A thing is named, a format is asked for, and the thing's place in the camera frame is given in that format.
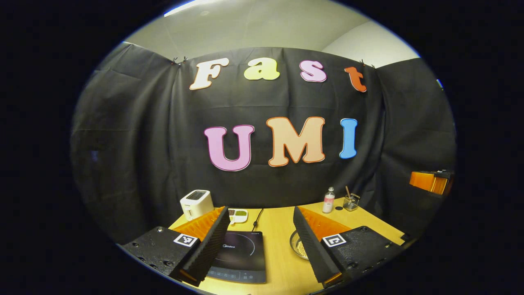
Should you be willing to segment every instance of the white toaster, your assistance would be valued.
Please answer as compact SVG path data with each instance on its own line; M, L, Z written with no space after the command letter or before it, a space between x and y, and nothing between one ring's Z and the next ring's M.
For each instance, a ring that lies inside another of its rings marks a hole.
M211 200L211 192L203 189L195 189L187 194L180 200L180 204L188 221L215 210Z

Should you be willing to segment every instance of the black induction cooker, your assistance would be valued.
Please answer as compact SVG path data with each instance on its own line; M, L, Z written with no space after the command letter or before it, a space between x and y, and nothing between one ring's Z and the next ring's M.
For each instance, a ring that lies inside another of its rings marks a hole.
M227 231L208 277L241 283L265 283L266 261L261 231Z

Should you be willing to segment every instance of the cable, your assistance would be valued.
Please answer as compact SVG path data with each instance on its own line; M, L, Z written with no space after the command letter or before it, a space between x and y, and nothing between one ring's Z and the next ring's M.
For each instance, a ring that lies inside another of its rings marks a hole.
M262 208L262 210L260 210L260 213L258 213L257 220L255 220L255 222L253 222L253 229L251 231L255 230L255 227L258 224L258 219L260 218L260 215L262 214L262 211L264 211L264 208Z

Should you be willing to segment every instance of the glass bowl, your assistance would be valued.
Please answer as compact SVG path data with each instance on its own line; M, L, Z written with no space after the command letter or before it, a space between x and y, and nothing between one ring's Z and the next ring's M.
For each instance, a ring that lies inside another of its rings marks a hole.
M298 256L302 257L305 260L309 260L308 255L305 253L304 246L302 245L302 241L300 240L300 237L296 230L291 234L289 244L291 245L291 249L293 249L293 251Z

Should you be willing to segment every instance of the screw hole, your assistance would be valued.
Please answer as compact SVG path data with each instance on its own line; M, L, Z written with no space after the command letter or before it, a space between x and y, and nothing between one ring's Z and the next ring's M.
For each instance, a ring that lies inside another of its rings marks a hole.
M356 262L351 262L350 264L347 265L348 269L354 269L354 268L357 268L357 267L358 267L358 263L356 263Z

